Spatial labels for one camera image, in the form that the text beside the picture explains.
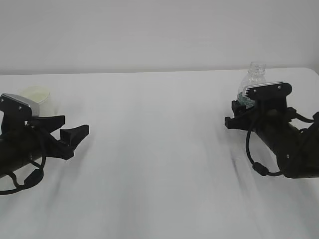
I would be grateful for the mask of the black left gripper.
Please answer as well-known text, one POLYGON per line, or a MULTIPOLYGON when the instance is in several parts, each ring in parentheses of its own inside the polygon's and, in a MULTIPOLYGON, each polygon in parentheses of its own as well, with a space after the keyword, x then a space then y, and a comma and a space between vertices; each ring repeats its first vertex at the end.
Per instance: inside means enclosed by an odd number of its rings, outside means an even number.
POLYGON ((47 157, 68 160, 89 135, 90 127, 85 124, 61 129, 64 125, 65 116, 33 117, 28 121, 4 117, 0 135, 1 161, 27 161, 30 156, 35 160, 43 153, 47 157))

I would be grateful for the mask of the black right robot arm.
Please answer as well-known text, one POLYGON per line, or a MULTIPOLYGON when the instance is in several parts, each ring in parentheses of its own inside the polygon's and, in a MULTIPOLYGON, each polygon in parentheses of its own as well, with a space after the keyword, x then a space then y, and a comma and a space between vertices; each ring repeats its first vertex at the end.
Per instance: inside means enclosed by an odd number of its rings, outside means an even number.
POLYGON ((245 151, 252 168, 261 176, 316 178, 319 175, 319 115, 308 119, 287 106, 286 99, 257 101, 246 108, 232 101, 234 117, 226 117, 228 129, 247 132, 245 151), (271 172, 254 161, 250 152, 251 134, 255 133, 276 156, 278 171, 271 172))

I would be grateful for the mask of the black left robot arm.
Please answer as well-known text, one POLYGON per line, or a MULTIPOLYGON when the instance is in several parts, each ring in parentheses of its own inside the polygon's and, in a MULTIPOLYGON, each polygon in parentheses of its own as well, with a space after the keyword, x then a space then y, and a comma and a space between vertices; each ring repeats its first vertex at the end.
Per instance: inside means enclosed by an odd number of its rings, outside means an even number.
POLYGON ((62 129, 65 116, 35 117, 24 122, 4 116, 0 135, 0 176, 14 172, 41 156, 68 160, 88 136, 87 124, 62 129))

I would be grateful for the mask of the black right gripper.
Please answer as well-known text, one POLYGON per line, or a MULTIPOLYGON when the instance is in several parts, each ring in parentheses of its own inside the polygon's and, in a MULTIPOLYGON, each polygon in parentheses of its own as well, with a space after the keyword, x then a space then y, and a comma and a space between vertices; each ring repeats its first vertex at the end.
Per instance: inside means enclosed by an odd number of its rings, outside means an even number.
POLYGON ((279 124, 291 122, 297 117, 297 111, 287 106, 284 99, 257 101, 253 107, 247 108, 238 101, 231 102, 234 117, 225 118, 227 129, 257 131, 262 124, 279 124))

